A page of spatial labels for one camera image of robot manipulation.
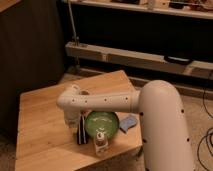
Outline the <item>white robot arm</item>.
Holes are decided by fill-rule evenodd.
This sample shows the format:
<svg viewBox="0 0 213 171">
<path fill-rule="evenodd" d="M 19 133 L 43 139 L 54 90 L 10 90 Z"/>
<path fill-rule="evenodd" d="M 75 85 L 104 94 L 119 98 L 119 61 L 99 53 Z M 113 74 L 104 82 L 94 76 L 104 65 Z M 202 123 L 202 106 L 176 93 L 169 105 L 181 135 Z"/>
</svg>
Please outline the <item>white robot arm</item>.
<svg viewBox="0 0 213 171">
<path fill-rule="evenodd" d="M 57 105 L 72 127 L 83 110 L 135 113 L 142 116 L 142 140 L 146 171 L 195 171 L 185 110 L 177 89 L 163 80 L 142 89 L 109 94 L 83 95 L 72 85 Z"/>
</svg>

